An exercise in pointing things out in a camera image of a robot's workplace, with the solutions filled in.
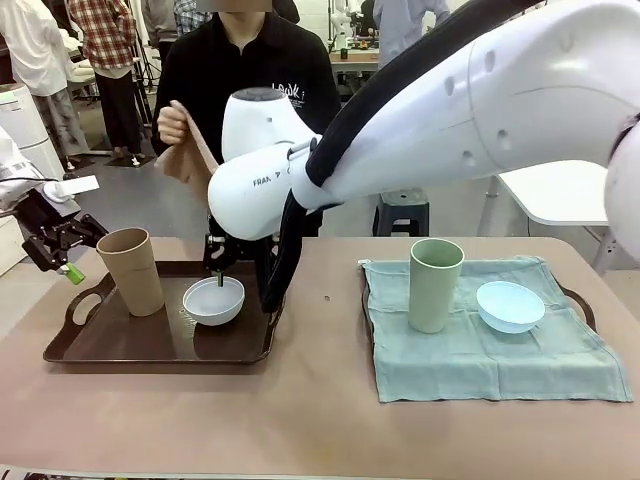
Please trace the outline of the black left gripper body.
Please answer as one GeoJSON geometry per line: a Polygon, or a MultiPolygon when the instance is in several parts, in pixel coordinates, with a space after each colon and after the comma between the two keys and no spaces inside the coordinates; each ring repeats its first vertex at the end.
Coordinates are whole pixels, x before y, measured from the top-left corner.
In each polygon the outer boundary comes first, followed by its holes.
{"type": "Polygon", "coordinates": [[[28,192],[17,203],[17,220],[27,238],[53,238],[66,232],[75,220],[75,200],[51,200],[43,192],[28,192]]]}

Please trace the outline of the person's right hand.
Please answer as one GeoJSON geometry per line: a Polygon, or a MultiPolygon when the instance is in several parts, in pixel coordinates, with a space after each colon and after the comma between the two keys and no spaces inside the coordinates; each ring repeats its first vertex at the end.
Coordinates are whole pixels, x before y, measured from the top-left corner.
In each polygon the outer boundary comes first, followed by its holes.
{"type": "Polygon", "coordinates": [[[184,107],[175,100],[162,107],[157,119],[159,139],[166,145],[183,143],[189,134],[189,124],[184,107]]]}

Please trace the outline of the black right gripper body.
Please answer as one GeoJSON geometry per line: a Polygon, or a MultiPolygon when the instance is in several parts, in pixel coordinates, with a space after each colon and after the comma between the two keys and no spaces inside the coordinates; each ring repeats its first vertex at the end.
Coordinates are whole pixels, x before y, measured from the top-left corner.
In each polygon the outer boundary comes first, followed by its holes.
{"type": "Polygon", "coordinates": [[[230,236],[213,217],[208,218],[208,232],[204,237],[203,265],[209,272],[224,272],[240,256],[238,241],[230,236]]]}

